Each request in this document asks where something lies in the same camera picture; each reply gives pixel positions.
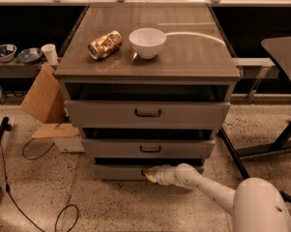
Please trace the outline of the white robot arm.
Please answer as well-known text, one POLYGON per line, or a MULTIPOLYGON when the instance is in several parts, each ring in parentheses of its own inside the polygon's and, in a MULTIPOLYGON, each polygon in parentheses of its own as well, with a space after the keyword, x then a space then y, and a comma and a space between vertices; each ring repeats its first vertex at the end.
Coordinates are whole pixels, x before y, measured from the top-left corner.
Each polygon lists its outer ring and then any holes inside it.
POLYGON ((232 189, 186 163, 154 166, 145 176, 163 186, 199 189, 233 218, 233 232, 291 232, 291 215, 282 195, 263 179, 247 178, 232 189))

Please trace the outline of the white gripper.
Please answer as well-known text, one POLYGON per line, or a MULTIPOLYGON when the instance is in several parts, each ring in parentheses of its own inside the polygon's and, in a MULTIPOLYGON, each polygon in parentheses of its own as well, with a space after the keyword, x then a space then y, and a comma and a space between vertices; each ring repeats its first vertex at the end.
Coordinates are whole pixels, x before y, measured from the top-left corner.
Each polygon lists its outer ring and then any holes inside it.
POLYGON ((159 183, 163 186, 176 185, 176 167, 170 165, 162 165, 162 166, 152 166, 143 171, 146 178, 152 183, 159 183))

